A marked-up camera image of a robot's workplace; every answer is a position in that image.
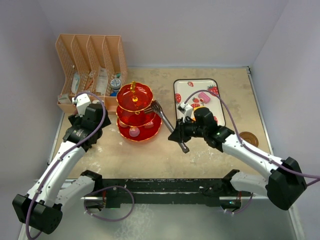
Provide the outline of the pink heart cake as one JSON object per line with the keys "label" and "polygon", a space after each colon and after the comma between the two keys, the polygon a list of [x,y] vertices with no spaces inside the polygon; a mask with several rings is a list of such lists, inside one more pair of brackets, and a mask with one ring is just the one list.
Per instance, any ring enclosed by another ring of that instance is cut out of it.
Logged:
{"label": "pink heart cake", "polygon": [[148,122],[146,125],[144,125],[144,127],[145,127],[146,129],[153,128],[153,127],[154,127],[153,121]]}

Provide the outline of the pink peach pastry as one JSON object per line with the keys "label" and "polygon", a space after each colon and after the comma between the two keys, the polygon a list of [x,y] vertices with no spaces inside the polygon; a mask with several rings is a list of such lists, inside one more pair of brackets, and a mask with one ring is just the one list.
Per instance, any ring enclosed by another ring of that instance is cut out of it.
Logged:
{"label": "pink peach pastry", "polygon": [[121,121],[118,122],[118,125],[122,128],[127,128],[128,126],[124,123],[122,123]]}

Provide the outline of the white strawberry enamel tray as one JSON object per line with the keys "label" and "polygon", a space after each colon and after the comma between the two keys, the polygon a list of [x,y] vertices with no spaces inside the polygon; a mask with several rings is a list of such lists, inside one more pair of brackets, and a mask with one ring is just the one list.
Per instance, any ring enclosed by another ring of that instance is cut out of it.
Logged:
{"label": "white strawberry enamel tray", "polygon": [[[188,100],[187,103],[191,105],[193,109],[196,107],[206,107],[212,112],[218,125],[226,125],[222,103],[217,98],[220,94],[218,84],[215,80],[211,78],[177,79],[173,83],[173,92],[177,119],[183,117],[183,114],[178,110],[178,104]],[[200,102],[198,97],[200,92],[205,92],[211,98],[209,103],[204,104]]]}

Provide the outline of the red three-tier cake stand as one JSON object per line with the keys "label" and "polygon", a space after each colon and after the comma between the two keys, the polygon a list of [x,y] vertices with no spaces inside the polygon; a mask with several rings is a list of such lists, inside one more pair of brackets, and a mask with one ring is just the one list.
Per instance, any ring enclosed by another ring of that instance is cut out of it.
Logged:
{"label": "red three-tier cake stand", "polygon": [[[155,113],[144,113],[144,110],[150,106],[154,100],[152,90],[146,84],[132,81],[121,87],[117,93],[116,100],[118,107],[116,108],[119,133],[127,140],[134,142],[143,142],[153,138],[162,125],[161,118]],[[145,128],[144,125],[153,121],[152,128]],[[122,122],[127,127],[121,127],[118,122]],[[140,134],[137,137],[129,135],[130,128],[139,128]]]}

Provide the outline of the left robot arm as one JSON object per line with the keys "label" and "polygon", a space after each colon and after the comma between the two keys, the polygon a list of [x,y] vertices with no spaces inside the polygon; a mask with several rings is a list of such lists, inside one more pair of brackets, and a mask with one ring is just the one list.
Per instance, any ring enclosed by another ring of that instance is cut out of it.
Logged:
{"label": "left robot arm", "polygon": [[61,189],[76,163],[96,144],[102,129],[111,124],[108,111],[99,103],[90,103],[83,113],[70,115],[71,126],[66,130],[54,159],[40,179],[24,195],[17,194],[12,206],[18,220],[25,225],[28,239],[32,230],[47,235],[56,230],[63,212],[76,198],[85,194],[98,196],[103,191],[102,177],[87,171],[75,183]]}

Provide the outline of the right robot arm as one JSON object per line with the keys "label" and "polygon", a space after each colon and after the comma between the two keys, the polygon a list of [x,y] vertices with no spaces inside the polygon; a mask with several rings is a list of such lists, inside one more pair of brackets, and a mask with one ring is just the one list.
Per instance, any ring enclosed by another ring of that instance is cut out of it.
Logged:
{"label": "right robot arm", "polygon": [[240,191],[255,193],[268,197],[276,207],[286,211],[307,189],[295,159],[282,159],[253,146],[233,130],[218,125],[207,107],[193,110],[191,105],[181,103],[178,110],[183,116],[177,119],[168,140],[185,144],[191,138],[202,138],[209,147],[241,160],[259,173],[235,173],[222,183],[226,195],[233,196]]}

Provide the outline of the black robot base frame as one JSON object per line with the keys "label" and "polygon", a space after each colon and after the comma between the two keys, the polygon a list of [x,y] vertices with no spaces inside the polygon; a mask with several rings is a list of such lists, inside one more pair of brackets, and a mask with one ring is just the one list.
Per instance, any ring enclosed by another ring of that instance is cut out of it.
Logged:
{"label": "black robot base frame", "polygon": [[89,170],[84,175],[93,177],[95,184],[89,197],[105,201],[106,208],[122,204],[205,205],[207,207],[239,208],[240,198],[251,193],[236,190],[230,171],[223,178],[102,178]]}

